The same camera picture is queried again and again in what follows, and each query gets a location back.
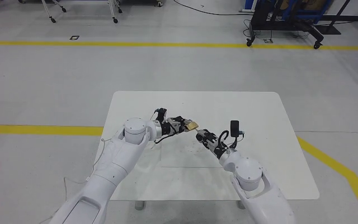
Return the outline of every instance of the yellow floor line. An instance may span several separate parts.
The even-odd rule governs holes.
[[[0,134],[56,134],[61,136],[101,136],[103,127],[0,125]]]
[[[81,127],[81,126],[40,126],[40,125],[0,125],[0,134],[53,134],[63,136],[101,136],[103,127]],[[302,138],[298,137],[301,148],[312,156],[334,169],[344,176],[351,186],[356,198],[358,199],[358,177],[357,175],[329,157],[318,148],[312,146]]]
[[[103,42],[103,41],[0,41],[0,45],[17,46],[120,46],[120,47],[181,47],[181,48],[248,48],[246,44],[224,43],[155,43],[155,42]],[[313,50],[311,45],[253,44],[256,49]],[[320,50],[358,50],[358,46],[321,46]]]
[[[312,146],[302,138],[297,136],[297,139],[303,150],[310,153],[312,156],[314,156],[315,158],[317,158],[318,160],[344,176],[348,180],[349,185],[351,186],[354,194],[356,195],[356,198],[358,199],[358,177],[352,170],[348,169],[343,164],[334,160],[318,148]]]

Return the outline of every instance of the tabletop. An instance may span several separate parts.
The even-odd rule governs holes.
[[[115,92],[102,138],[133,117],[149,120],[157,108],[167,117],[192,119],[217,136],[240,121],[237,150],[258,160],[287,199],[317,199],[319,191],[280,96],[274,92]],[[111,200],[239,200],[217,158],[197,142],[196,131],[150,142]],[[100,155],[100,142],[96,159]]]

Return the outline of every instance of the cart wheel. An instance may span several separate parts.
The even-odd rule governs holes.
[[[321,45],[322,44],[320,42],[316,41],[313,45],[313,48],[317,50]]]

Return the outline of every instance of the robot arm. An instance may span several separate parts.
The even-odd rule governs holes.
[[[229,134],[227,130],[219,137],[206,129],[198,130],[196,139],[219,159],[225,171],[233,173],[231,183],[255,223],[295,224],[295,216],[290,205],[267,170],[255,159],[242,157],[235,150],[237,138],[244,135],[244,132],[239,130],[238,121],[232,121],[230,128],[231,136],[235,138],[235,142],[230,146],[224,143]],[[257,189],[261,179],[265,184],[263,191],[248,197],[245,191]]]
[[[195,122],[182,117],[166,120],[166,109],[156,112],[156,120],[131,118],[125,122],[104,148],[89,181],[60,207],[50,224],[104,223],[113,192],[134,168],[147,143],[197,128]]]

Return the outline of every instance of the gray floor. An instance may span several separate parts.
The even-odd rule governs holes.
[[[240,2],[181,0],[236,13]],[[167,0],[123,6],[62,1],[52,24],[41,4],[0,2],[0,40],[245,43],[246,16],[212,16]],[[356,45],[358,25],[337,26],[326,45]],[[262,32],[257,43],[270,33]],[[274,32],[275,44],[312,45]],[[0,46],[0,124],[103,126],[118,90],[275,91],[297,135],[358,173],[358,52],[290,49]],[[83,180],[99,137],[0,135],[0,223],[39,223],[64,202],[62,178]],[[356,223],[346,179],[305,152],[320,198],[290,201],[299,223]],[[69,183],[71,196],[81,186]],[[234,202],[110,202],[106,223],[252,223]]]

